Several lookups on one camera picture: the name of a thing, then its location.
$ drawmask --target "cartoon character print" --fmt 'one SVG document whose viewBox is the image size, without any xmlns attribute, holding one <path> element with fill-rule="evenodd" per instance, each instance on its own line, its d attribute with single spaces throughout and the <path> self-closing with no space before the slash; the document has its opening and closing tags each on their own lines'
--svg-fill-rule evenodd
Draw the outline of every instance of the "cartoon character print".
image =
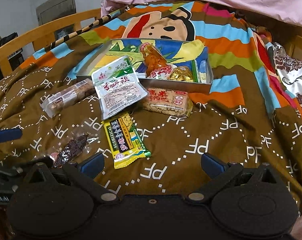
<svg viewBox="0 0 302 240">
<path fill-rule="evenodd" d="M 133 18 L 122 38 L 153 38 L 193 41 L 195 28 L 190 21 L 191 13 L 183 7 L 177 8 L 166 17 L 161 12 L 149 12 Z"/>
</svg>

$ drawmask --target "bed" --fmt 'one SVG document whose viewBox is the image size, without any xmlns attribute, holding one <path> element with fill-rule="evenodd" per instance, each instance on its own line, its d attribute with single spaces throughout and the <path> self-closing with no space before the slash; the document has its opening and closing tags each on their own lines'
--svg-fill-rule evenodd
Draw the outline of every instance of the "bed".
<svg viewBox="0 0 302 240">
<path fill-rule="evenodd" d="M 81 20 L 88 16 L 93 14 L 87 12 Z M 277 23 L 283 32 L 295 30 L 294 26 Z M 168 24 L 174 26 L 170 32 L 174 39 L 198 39 L 209 48 L 214 74 L 210 93 L 190 94 L 194 108 L 189 118 L 134 111 L 132 120 L 152 156 L 115 170 L 96 95 L 52 119 L 39 103 L 76 83 L 76 73 L 104 42 L 128 37 L 171 38 L 163 30 Z M 283 45 L 290 57 L 297 48 L 302 49 L 302 37 L 287 36 Z M 0 165 L 13 166 L 44 155 L 75 127 L 87 126 L 96 131 L 97 139 L 89 154 L 83 153 L 75 160 L 80 162 L 96 152 L 102 153 L 105 168 L 95 181 L 119 196 L 186 195 L 209 180 L 200 165 L 201 155 L 208 152 L 226 163 L 239 162 L 244 167 L 270 163 L 302 214 L 302 107 L 299 98 L 286 91 L 275 74 L 267 46 L 272 39 L 270 32 L 254 27 L 237 10 L 201 0 L 124 6 L 60 40 L 44 42 L 43 48 L 12 72 L 5 64 L 6 57 L 25 45 L 23 37 L 0 48 L 5 76 L 0 81 L 0 129 L 16 127 L 23 131 L 21 139 L 0 144 Z M 35 37 L 39 38 L 30 35 L 26 42 Z"/>
</svg>

